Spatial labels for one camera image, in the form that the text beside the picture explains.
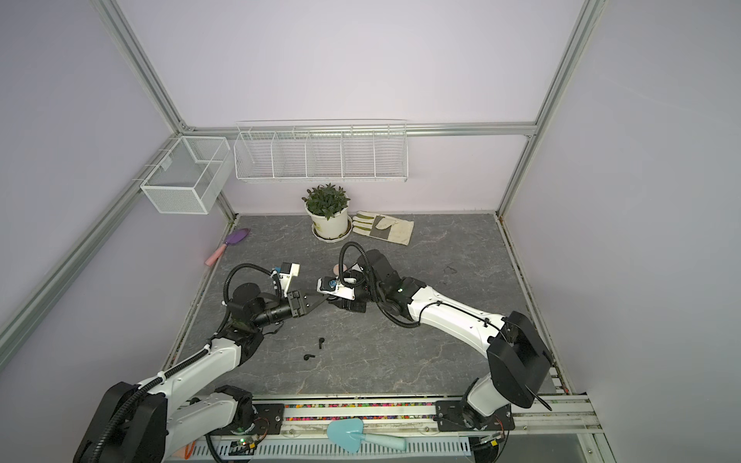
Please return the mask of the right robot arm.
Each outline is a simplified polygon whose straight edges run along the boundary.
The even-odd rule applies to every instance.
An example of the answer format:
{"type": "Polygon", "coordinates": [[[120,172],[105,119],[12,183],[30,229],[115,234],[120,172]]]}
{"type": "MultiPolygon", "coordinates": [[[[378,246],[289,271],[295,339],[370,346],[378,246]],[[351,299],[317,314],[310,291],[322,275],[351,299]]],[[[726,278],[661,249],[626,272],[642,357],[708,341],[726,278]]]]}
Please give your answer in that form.
{"type": "Polygon", "coordinates": [[[528,316],[507,316],[475,309],[443,295],[426,283],[401,277],[378,250],[357,242],[343,245],[359,252],[352,266],[339,258],[333,276],[318,281],[318,290],[339,308],[362,312],[374,303],[397,326],[427,325],[465,343],[486,357],[488,372],[466,389],[459,401],[442,400],[437,422],[442,430],[485,430],[513,426],[513,406],[530,408],[542,401],[538,391],[555,364],[551,350],[528,316]]]}

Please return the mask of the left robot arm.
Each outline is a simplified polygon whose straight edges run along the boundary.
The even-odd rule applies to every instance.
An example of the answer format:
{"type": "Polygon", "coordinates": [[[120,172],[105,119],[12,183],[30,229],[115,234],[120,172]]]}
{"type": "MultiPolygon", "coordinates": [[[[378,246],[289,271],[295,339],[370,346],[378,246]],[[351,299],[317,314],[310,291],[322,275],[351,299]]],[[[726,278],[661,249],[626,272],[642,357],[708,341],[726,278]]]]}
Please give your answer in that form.
{"type": "Polygon", "coordinates": [[[199,351],[155,376],[120,382],[106,391],[73,457],[76,462],[162,462],[175,451],[220,429],[251,433],[262,420],[245,389],[222,386],[198,393],[250,360],[266,326],[307,316],[327,300],[317,291],[292,289],[298,264],[268,270],[271,289],[254,283],[222,287],[225,314],[199,351]]]}

